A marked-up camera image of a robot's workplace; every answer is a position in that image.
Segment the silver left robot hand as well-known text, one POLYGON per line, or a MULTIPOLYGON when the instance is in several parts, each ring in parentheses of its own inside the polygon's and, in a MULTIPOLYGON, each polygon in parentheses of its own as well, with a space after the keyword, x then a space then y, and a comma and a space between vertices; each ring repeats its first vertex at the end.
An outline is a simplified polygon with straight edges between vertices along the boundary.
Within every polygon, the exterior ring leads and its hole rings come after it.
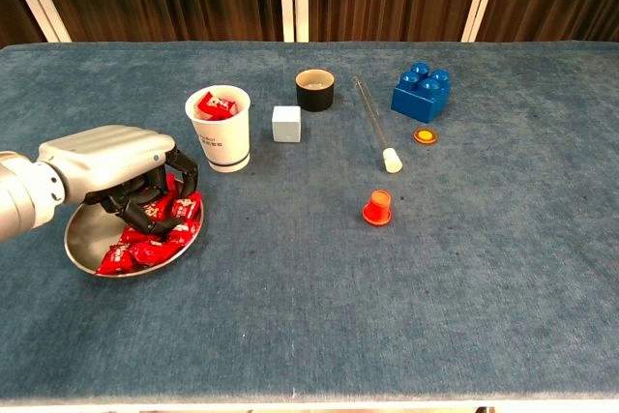
POLYGON ((109 214, 149 235, 163 236, 178 219, 153 220, 143 210, 167 193, 165 168, 181 172, 180 195, 197 187, 198 167, 168 134, 106 125, 40 145, 38 160, 60 176, 69 203, 100 204, 109 214))

